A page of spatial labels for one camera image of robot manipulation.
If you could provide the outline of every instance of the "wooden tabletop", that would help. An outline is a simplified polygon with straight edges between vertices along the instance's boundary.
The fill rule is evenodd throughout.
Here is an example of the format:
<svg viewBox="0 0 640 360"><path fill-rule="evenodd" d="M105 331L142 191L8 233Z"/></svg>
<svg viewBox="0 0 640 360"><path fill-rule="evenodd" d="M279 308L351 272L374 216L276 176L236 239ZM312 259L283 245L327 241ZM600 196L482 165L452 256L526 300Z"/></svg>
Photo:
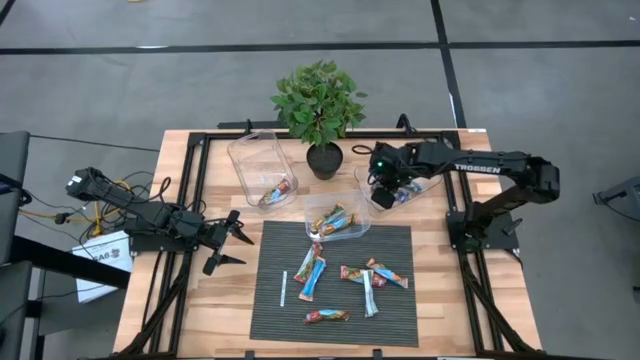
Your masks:
<svg viewBox="0 0 640 360"><path fill-rule="evenodd" d="M484 130L459 130L459 133L463 149L490 150L489 138ZM167 201L175 201L177 197L188 135L187 130L171 130L164 135L151 193L156 193L162 180L169 176L172 183L164 196ZM384 141L393 146L401 146L406 142L389 139ZM308 145L301 144L299 140L280 140L299 180L298 197L295 202L267 215L258 213L247 203L227 154L230 142L214 140L211 143L203 191L203 200L207 204L205 216L217 218L226 216L231 209L239 210L240 219L245 223L243 230L256 245L250 246L230 237L224 253L243 259L247 264L219 267L211 277L202 273L202 267L212 251L206 248L197 251L189 279L179 357L238 357L244 356L245 350L254 350L256 356L260 357L371 356L372 350L376 348L381 348L385 356L474 354L458 260L449 246L445 224L448 203L443 183L383 219L373 219L373 224L411 226L420 339L418 348L249 339L263 221L304 221L304 195L357 189L354 168L367 166L368 156L358 156L350 148L355 144L373 147L375 139L339 140L337 143L344 152L344 162L336 176L329 181L318 180L309 169L305 159ZM194 157L195 164L199 158L198 151L196 150ZM196 168L197 165L194 165L187 199L193 197ZM458 177L453 174L453 178L458 206L462 208L464 201ZM469 174L469 181L473 199L477 201L485 201L501 191L496 176ZM489 250L485 254L496 305L527 343L540 348L520 265L504 251ZM127 346L140 330L156 256L157 253L146 253L135 258L114 351ZM164 258L158 271L149 313L155 308L163 264ZM478 309L485 347L491 348L486 314L479 303ZM161 350L168 348L172 319L173 308L170 308L163 327Z"/></svg>

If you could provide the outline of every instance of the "concrete floor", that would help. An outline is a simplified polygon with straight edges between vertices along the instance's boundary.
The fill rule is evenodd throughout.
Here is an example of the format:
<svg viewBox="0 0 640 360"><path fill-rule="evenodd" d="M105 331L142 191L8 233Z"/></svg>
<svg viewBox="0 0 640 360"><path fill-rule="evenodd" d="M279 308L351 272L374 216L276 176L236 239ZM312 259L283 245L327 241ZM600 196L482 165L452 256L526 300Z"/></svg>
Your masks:
<svg viewBox="0 0 640 360"><path fill-rule="evenodd" d="M441 6L449 41L640 38L640 3L631 0ZM0 27L0 48L341 41L437 41L429 1L17 0ZM640 49L452 56L468 126L487 128L495 149L544 156L562 172L560 200L515 214L525 220L518 234L544 348L636 359L640 304L631 286L640 226L593 205L591 193L640 175ZM415 127L454 126L434 49L0 56L0 131L158 149L165 129L273 120L275 79L320 58L336 60L370 94L367 126L392 126L402 112ZM156 158L153 151L34 138L26 186L50 203L78 206L63 189L74 170L94 166L118 178L153 171ZM25 219L17 232L60 249L74 245ZM48 274L44 294L73 288L71 279ZM122 299L120 292L86 306L74 297L47 300L40 328L55 334L45 359L108 354ZM86 323L89 314L98 320Z"/></svg>

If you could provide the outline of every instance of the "ribbed mat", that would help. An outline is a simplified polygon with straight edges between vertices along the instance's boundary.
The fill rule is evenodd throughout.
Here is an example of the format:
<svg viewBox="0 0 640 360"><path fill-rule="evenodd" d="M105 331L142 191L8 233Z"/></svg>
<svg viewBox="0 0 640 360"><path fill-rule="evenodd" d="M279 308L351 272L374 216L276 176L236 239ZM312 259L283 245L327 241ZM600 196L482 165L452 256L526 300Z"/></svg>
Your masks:
<svg viewBox="0 0 640 360"><path fill-rule="evenodd" d="M322 244L327 261L316 284L313 302L298 299L303 284L293 276L304 260L311 241L304 223L265 221L260 246L260 262L251 321L251 339L340 344L418 346L416 294L413 278L411 228L371 226L357 239ZM380 312L364 317L364 285L340 279L340 266L365 268L367 260L378 262L409 278L409 288L387 282L374 288ZM284 307L280 307L282 272L288 272ZM351 312L347 322L323 321L305 325L305 315L313 310L335 309Z"/></svg>

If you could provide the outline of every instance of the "wrapped snack bar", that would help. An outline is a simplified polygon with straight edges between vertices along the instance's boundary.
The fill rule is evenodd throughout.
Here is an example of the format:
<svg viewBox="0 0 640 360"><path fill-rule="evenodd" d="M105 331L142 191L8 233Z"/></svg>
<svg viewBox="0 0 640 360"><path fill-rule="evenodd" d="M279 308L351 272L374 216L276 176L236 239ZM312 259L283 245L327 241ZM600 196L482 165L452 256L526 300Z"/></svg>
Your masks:
<svg viewBox="0 0 640 360"><path fill-rule="evenodd" d="M336 206L330 212L322 215L322 217L317 218L311 224L311 231L317 233L322 228L322 225L325 223L329 224L332 221L336 220L338 217L344 215L344 206L341 203L337 203Z"/></svg>
<svg viewBox="0 0 640 360"><path fill-rule="evenodd" d="M393 271L387 269L386 266L384 266L383 264L379 264L376 263L376 260L374 258L371 258L369 260L369 262L367 262L367 267L369 269L373 269L377 274L379 274L380 276L384 277L385 279L402 286L403 288L407 289L409 288L409 279L402 277L400 275L397 275L396 273L394 273Z"/></svg>
<svg viewBox="0 0 640 360"><path fill-rule="evenodd" d="M351 280L353 282L357 282L358 284L364 283L364 280L362 278L362 272L360 271L360 269L348 267L346 265L342 265L340 267L340 279ZM384 287L384 284L386 284L386 282L387 282L387 279L374 273L373 281L371 282L371 285L373 285L373 287Z"/></svg>
<svg viewBox="0 0 640 360"><path fill-rule="evenodd" d="M362 278L364 280L364 317L373 317L378 313L378 307L373 300L373 287L371 281L373 280L373 270L360 270L362 272Z"/></svg>
<svg viewBox="0 0 640 360"><path fill-rule="evenodd" d="M345 215L338 217L332 222L326 222L320 228L320 236L325 237L329 234L332 234L338 230L345 229L358 221L356 214Z"/></svg>
<svg viewBox="0 0 640 360"><path fill-rule="evenodd" d="M307 283L302 288L302 292L300 292L300 299L304 301L313 301L313 289L320 278L320 275L324 271L324 268L327 267L326 261L320 256L316 257L316 263L313 266L313 271L311 272L311 276Z"/></svg>
<svg viewBox="0 0 640 360"><path fill-rule="evenodd" d="M348 311L341 310L318 310L312 311L304 318L305 324L313 324L323 320L349 321L351 315Z"/></svg>
<svg viewBox="0 0 640 360"><path fill-rule="evenodd" d="M282 201L286 198L287 193L291 190L291 182L289 179L282 179L278 185L276 185L273 189L267 191L260 201L258 202L258 206L267 206L275 204L279 201Z"/></svg>
<svg viewBox="0 0 640 360"><path fill-rule="evenodd" d="M320 256L322 252L322 245L314 242L309 248L307 252L307 256L304 257L304 261L302 265L300 265L300 269L293 277L296 281L301 282L303 284L307 283L307 279L309 279L309 275L311 275L311 271L313 270L313 265L316 262L316 257Z"/></svg>

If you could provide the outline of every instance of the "clear plastic container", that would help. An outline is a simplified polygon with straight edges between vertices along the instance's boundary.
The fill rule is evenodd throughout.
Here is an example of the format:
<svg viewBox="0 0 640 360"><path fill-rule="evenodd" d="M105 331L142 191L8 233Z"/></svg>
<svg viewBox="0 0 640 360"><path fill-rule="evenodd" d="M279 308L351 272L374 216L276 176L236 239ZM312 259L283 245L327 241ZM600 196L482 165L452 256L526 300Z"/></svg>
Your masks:
<svg viewBox="0 0 640 360"><path fill-rule="evenodd" d="M319 233L314 233L312 231L313 223L331 212L338 203L344 207L346 214L355 214L356 223L324 237ZM357 238L371 227L367 201L359 190L306 196L304 199L304 219L307 235L311 240L320 242Z"/></svg>
<svg viewBox="0 0 640 360"><path fill-rule="evenodd" d="M251 206L270 211L296 199L298 179L273 131L263 130L244 136L229 144L227 152ZM282 192L263 199L279 185Z"/></svg>
<svg viewBox="0 0 640 360"><path fill-rule="evenodd" d="M369 214L373 218L383 218L386 215L394 212L396 209L399 209L407 204L410 204L413 200L422 197L424 194L428 193L436 185L442 182L442 176L435 176L431 179L426 178L415 178L412 181L413 187L402 188L401 195L396 195L396 202L393 203L391 209L385 209L382 206L376 204L371 200L371 193L373 192L373 186L369 184L369 168L368 167L357 167L354 171L354 175L356 177L356 181L358 182L358 187L360 187L360 191L362 195L366 199L365 201L368 204ZM415 188L419 187L421 191L414 191Z"/></svg>

